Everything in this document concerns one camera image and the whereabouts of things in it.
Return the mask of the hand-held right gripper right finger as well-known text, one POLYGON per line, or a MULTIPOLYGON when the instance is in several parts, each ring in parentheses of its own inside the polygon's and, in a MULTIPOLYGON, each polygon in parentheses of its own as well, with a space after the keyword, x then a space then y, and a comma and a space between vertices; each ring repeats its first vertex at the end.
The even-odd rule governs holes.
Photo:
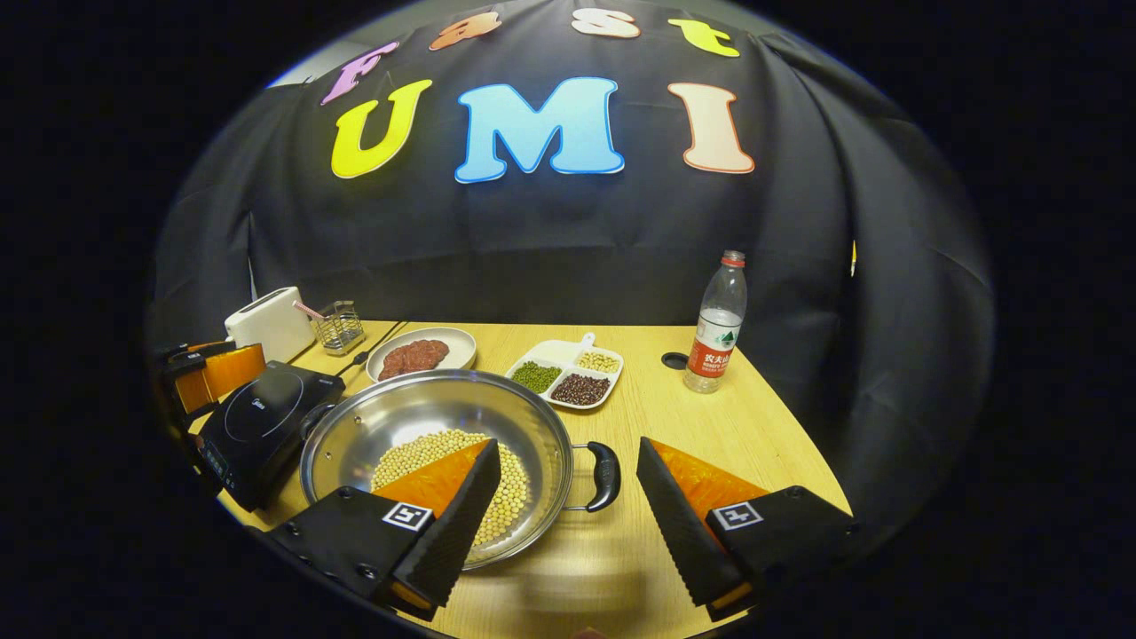
POLYGON ((636 475, 674 566, 715 621, 847 562, 857 518, 803 486, 770 491, 655 439, 636 475))

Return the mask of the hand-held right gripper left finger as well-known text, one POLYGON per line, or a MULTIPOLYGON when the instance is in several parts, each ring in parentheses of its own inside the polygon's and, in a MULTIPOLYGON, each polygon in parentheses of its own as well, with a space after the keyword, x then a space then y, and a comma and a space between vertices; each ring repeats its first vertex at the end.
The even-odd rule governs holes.
POLYGON ((501 478, 487 439, 369 493, 341 486, 273 526, 266 545, 349 598, 431 621, 450 594, 501 478))

